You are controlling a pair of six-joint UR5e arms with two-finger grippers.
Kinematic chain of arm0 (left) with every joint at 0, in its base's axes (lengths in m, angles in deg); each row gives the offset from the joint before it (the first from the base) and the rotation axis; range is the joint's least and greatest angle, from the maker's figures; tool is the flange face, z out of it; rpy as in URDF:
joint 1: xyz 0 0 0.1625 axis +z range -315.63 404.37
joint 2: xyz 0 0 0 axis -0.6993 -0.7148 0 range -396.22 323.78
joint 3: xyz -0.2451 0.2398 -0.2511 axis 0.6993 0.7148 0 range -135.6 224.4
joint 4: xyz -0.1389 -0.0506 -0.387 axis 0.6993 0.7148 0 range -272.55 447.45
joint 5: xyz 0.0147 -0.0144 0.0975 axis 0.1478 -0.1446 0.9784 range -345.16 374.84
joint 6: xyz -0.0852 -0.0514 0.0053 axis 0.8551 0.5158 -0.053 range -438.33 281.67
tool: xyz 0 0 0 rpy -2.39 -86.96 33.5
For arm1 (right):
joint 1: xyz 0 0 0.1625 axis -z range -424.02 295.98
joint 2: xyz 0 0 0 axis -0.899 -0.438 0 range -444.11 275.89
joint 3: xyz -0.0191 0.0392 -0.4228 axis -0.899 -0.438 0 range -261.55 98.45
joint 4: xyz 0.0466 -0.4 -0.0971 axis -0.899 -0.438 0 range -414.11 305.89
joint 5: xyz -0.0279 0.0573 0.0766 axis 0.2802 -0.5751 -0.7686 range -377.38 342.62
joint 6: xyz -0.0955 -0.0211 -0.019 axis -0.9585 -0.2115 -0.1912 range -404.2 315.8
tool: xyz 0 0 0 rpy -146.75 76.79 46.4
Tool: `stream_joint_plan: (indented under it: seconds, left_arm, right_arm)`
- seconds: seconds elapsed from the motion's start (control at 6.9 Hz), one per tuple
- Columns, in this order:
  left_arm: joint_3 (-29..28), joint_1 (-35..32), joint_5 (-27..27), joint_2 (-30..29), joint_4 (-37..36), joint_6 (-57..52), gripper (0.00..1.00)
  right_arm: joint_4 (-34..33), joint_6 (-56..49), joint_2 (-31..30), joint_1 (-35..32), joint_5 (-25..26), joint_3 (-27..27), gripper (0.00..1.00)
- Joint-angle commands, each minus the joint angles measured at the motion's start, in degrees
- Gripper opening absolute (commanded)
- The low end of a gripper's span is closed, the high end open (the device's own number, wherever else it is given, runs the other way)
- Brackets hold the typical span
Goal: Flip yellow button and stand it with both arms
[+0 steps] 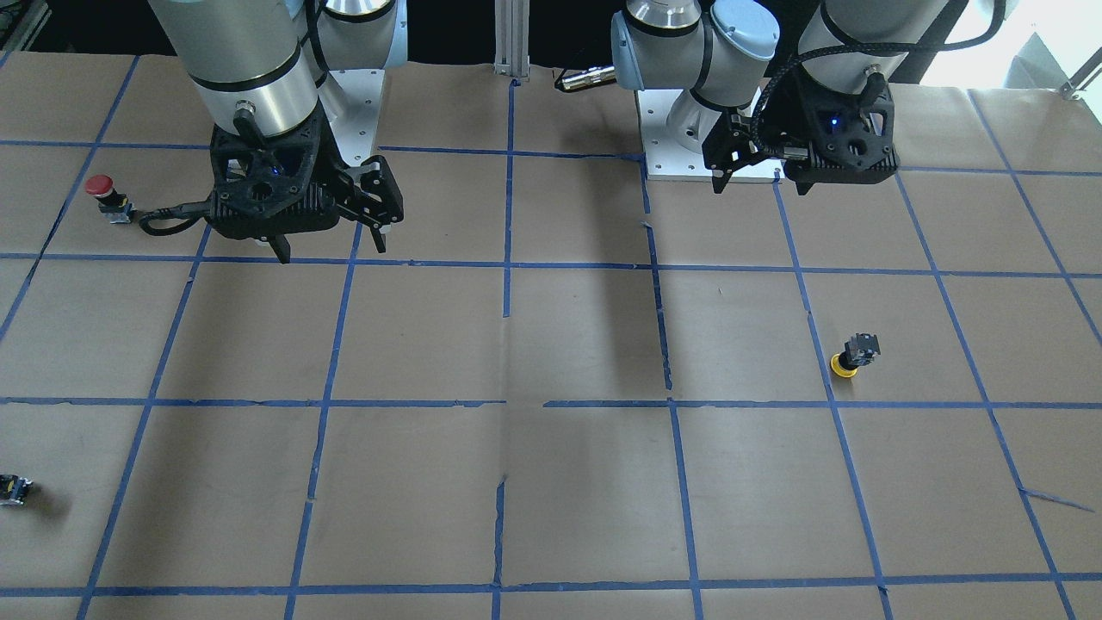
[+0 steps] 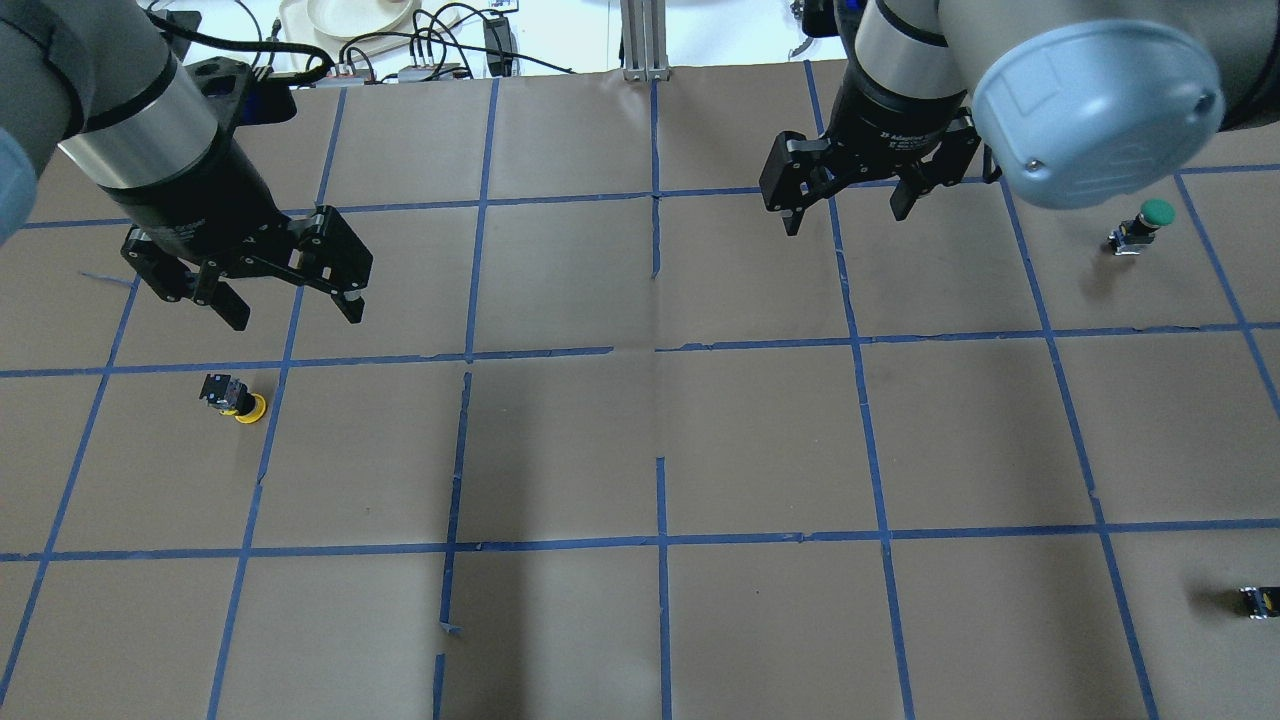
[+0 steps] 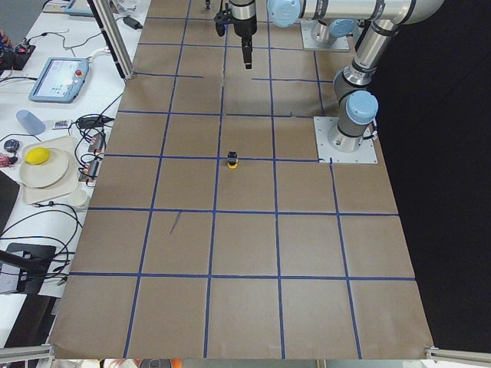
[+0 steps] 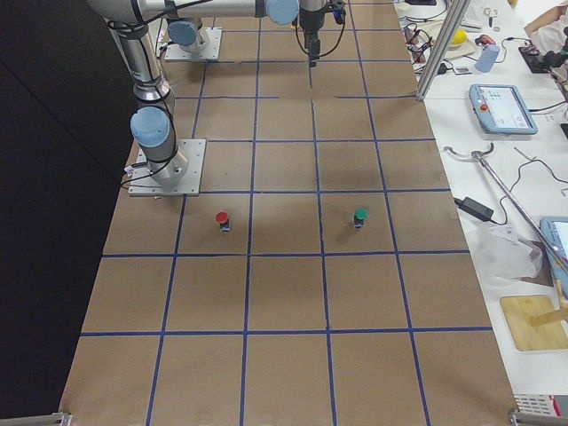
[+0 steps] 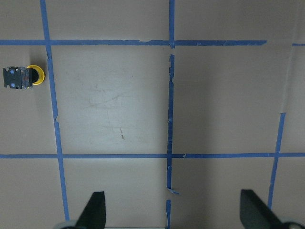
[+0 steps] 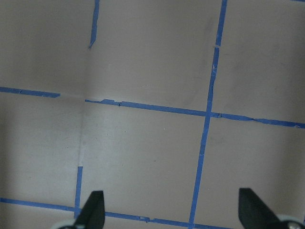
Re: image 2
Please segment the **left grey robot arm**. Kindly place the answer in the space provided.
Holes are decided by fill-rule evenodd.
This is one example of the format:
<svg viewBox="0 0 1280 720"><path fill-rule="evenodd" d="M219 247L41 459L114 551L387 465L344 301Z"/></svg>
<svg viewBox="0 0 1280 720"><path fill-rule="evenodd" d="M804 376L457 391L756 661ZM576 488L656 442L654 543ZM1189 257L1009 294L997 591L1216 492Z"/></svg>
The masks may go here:
<svg viewBox="0 0 1280 720"><path fill-rule="evenodd" d="M133 1L5 1L3 236L29 219L64 152L131 220L122 256L160 300L247 327L239 278L328 295L361 322L372 254L340 213L293 219L236 141L296 113L292 88L333 67L321 47L230 41Z"/></svg>

